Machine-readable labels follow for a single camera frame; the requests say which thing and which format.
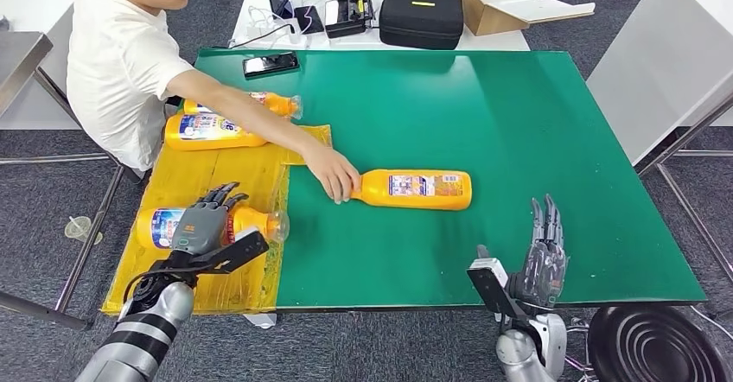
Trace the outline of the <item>person's right hand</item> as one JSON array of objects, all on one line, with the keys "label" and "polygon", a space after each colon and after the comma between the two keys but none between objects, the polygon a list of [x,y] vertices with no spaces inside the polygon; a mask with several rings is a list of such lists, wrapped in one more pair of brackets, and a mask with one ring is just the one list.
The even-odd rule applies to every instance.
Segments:
[{"label": "person's right hand", "polygon": [[314,141],[300,147],[298,153],[335,204],[349,201],[353,192],[360,191],[360,173],[344,155],[330,146]]}]

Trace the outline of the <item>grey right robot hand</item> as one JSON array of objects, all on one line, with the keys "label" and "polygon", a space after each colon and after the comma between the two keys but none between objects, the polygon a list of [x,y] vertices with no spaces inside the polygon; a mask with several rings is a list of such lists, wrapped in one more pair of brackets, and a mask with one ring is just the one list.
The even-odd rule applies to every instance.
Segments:
[{"label": "grey right robot hand", "polygon": [[536,309],[554,308],[564,288],[567,256],[561,214],[552,197],[532,199],[532,237],[520,271],[510,275],[509,295]]}]

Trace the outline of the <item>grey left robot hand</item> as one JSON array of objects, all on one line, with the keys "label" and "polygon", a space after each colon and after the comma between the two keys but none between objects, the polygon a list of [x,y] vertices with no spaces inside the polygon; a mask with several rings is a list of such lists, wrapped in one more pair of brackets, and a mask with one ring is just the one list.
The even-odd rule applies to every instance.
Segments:
[{"label": "grey left robot hand", "polygon": [[171,250],[198,256],[219,248],[230,210],[248,198],[245,193],[229,196],[238,186],[238,181],[222,184],[186,208],[174,231]]}]

